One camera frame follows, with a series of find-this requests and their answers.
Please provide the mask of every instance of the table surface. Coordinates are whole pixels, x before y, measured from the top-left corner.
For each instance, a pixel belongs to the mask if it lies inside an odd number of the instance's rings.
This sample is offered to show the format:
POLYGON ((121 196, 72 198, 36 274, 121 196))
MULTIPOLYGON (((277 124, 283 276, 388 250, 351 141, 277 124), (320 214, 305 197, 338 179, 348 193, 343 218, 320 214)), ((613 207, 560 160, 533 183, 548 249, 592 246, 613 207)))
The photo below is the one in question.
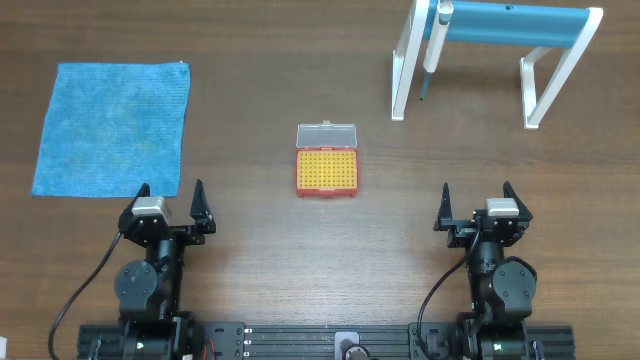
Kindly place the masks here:
MULTIPOLYGON (((578 0, 533 1, 584 7, 578 0)), ((431 226, 448 181, 468 218, 510 180, 535 216, 507 249, 538 270, 531 322, 570 323, 580 359, 635 359, 640 328, 640 2, 599 2, 600 30, 537 131, 523 129, 518 60, 528 48, 450 43, 428 97, 412 84, 390 121, 391 51, 410 1, 6 1, 0 4, 0 335, 46 358, 50 326, 95 268, 127 199, 32 197, 60 62, 191 64, 180 195, 204 181, 218 233, 186 252, 182 308, 253 324, 407 324, 463 255, 431 226), (355 199, 299 199, 296 125, 353 123, 355 199)), ((538 66, 553 73, 558 54, 538 66)), ((141 259, 128 241, 56 337, 113 322, 113 279, 141 259)), ((464 271, 425 318, 469 310, 464 271)))

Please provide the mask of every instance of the white object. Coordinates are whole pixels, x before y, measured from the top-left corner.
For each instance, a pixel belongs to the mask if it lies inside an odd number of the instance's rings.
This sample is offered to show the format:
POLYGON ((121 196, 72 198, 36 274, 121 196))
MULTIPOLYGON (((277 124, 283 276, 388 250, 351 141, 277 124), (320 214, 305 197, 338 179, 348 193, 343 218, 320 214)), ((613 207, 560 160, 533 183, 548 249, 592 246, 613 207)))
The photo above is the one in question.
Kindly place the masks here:
POLYGON ((0 359, 7 357, 7 338, 0 336, 0 359))
POLYGON ((540 101, 536 96, 536 83, 533 72, 533 65, 540 58, 545 56, 551 48, 538 47, 529 55, 520 59, 520 76, 522 78, 522 110, 524 113, 524 127, 526 129, 537 129, 542 121, 542 117, 555 100, 558 92, 564 85, 565 81, 571 74, 571 71, 580 60, 580 57, 586 50, 589 42, 593 38, 600 21, 602 20, 603 11, 601 8, 589 8, 589 18, 584 28, 578 35, 576 43, 571 49, 565 50, 560 58, 560 63, 556 68, 547 88, 540 97, 540 101))
POLYGON ((431 30, 431 36, 429 37, 429 46, 427 46, 427 53, 422 63, 425 71, 428 73, 433 73, 438 67, 438 61, 440 61, 440 54, 442 53, 444 40, 447 37, 447 31, 449 31, 452 15, 453 4, 451 4, 451 2, 439 3, 436 7, 436 18, 433 21, 433 30, 431 30), (449 21, 442 24, 441 16, 445 16, 449 21))
POLYGON ((404 108, 409 97, 413 70, 418 61, 420 44, 429 14, 429 0, 414 0, 411 11, 393 51, 391 81, 391 120, 404 120, 404 108))

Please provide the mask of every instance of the blue cloth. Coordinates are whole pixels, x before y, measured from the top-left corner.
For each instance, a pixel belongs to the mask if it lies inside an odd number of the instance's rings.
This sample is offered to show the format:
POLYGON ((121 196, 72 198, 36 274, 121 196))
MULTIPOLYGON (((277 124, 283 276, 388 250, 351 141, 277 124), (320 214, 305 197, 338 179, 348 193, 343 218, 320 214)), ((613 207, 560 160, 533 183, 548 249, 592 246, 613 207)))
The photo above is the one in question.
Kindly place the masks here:
POLYGON ((176 196, 188 64, 58 66, 33 195, 176 196))

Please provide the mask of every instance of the white stand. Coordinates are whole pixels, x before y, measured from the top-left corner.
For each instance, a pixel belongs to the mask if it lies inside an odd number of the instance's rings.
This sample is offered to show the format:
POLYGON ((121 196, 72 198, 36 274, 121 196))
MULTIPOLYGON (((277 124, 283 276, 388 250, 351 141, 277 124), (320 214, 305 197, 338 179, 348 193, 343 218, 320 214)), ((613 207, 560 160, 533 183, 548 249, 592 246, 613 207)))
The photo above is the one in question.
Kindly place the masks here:
POLYGON ((428 14, 429 0, 414 0, 398 45, 393 51, 391 120, 404 120, 404 108, 407 105, 413 70, 418 61, 418 52, 420 52, 428 14))
POLYGON ((547 88, 542 93, 540 101, 537 100, 536 82, 534 78, 533 65, 536 61, 545 56, 551 48, 538 47, 529 55, 520 59, 520 76, 522 78, 522 110, 524 113, 525 129, 537 129, 540 121, 560 92, 562 85, 571 74, 571 71, 580 60, 585 49, 589 45, 593 34, 595 34, 603 11, 601 8, 589 8, 589 19, 578 35, 576 43, 571 49, 565 50, 560 58, 560 63, 556 68, 547 88))

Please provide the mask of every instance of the transparent lid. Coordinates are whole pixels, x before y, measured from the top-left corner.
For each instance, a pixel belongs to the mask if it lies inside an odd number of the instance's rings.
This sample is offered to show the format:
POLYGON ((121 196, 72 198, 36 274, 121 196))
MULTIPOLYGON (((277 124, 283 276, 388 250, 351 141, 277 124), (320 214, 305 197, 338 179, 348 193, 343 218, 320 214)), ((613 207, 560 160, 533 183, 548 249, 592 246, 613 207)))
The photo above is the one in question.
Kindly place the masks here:
POLYGON ((299 149, 334 147, 355 148, 358 146, 354 124, 332 124, 324 120, 322 124, 298 125, 296 146, 299 149))

